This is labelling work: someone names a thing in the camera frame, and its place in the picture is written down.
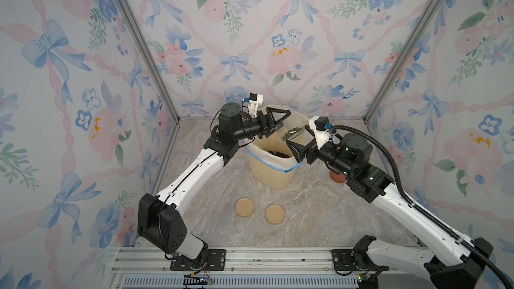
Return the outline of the red jar lid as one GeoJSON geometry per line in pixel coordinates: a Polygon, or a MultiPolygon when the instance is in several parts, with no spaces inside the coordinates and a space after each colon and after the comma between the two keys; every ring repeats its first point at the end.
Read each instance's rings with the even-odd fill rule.
{"type": "Polygon", "coordinates": [[[334,173],[333,171],[331,171],[329,175],[330,178],[336,183],[343,184],[347,181],[347,178],[343,173],[334,173]]]}

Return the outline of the glass jar light wood lid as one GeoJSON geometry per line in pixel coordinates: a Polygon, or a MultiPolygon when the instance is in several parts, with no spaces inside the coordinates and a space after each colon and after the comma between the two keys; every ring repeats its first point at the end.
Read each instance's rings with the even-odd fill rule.
{"type": "Polygon", "coordinates": [[[305,125],[309,124],[309,118],[291,107],[279,107],[283,111],[289,111],[290,115],[282,117],[282,122],[277,128],[278,135],[283,142],[299,139],[305,132],[305,125]]]}

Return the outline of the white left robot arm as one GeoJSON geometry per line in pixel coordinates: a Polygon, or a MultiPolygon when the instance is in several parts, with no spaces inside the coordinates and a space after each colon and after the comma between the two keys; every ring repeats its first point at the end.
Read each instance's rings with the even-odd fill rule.
{"type": "Polygon", "coordinates": [[[240,149],[240,142],[269,137],[290,117],[282,108],[260,111],[227,103],[218,112],[218,124],[193,163],[169,186],[156,195],[145,194],[139,201],[137,234],[160,250],[168,259],[181,256],[196,267],[206,261],[208,245],[191,234],[182,215],[198,191],[223,169],[240,149]]]}

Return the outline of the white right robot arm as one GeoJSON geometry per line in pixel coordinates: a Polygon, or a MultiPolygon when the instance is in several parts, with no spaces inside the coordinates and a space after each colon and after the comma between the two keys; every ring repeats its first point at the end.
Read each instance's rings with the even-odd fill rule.
{"type": "Polygon", "coordinates": [[[330,171],[345,175],[354,194],[387,212],[424,244],[415,250],[365,235],[352,250],[354,270],[397,269],[435,288],[474,288],[487,269],[503,276],[490,259],[490,243],[458,232],[404,191],[392,155],[376,139],[341,125],[314,135],[307,145],[286,143],[296,160],[319,160],[330,171]],[[341,129],[347,134],[337,134],[341,129]]]}

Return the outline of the translucent bin liner blue band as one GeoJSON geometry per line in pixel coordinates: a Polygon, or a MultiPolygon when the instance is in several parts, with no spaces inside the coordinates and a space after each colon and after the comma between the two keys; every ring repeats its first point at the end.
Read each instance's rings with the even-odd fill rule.
{"type": "MultiPolygon", "coordinates": [[[[266,114],[267,108],[279,108],[279,107],[283,107],[283,106],[271,104],[266,107],[262,107],[261,111],[266,114]]],[[[307,130],[305,129],[304,134],[299,139],[294,140],[294,142],[301,144],[301,145],[306,145],[309,142],[311,142],[312,139],[313,138],[312,138],[311,134],[308,133],[307,130]]],[[[249,146],[246,147],[246,151],[247,150],[251,150],[252,152],[255,152],[255,153],[263,153],[264,151],[267,151],[269,153],[275,154],[276,156],[278,156],[279,153],[284,153],[290,157],[293,157],[293,154],[290,151],[290,149],[287,147],[286,142],[283,142],[281,140],[280,136],[278,135],[277,129],[269,137],[264,136],[264,137],[262,137],[262,139],[255,139],[255,141],[253,143],[249,144],[249,146]]]]}

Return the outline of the cream ribbed trash bin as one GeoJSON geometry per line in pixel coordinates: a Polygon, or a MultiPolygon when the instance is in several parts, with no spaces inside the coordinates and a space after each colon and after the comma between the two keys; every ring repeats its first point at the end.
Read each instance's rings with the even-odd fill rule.
{"type": "Polygon", "coordinates": [[[276,156],[267,151],[255,153],[247,150],[247,152],[250,172],[253,177],[272,189],[281,190],[286,188],[301,166],[294,157],[284,153],[279,153],[276,156]]]}

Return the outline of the aluminium mounting rail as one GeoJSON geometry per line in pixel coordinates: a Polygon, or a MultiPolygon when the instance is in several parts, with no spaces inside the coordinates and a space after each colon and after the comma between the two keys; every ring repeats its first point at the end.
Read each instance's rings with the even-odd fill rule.
{"type": "Polygon", "coordinates": [[[432,288],[389,267],[343,266],[331,248],[214,248],[203,268],[167,260],[154,247],[120,250],[105,288],[432,288]]]}

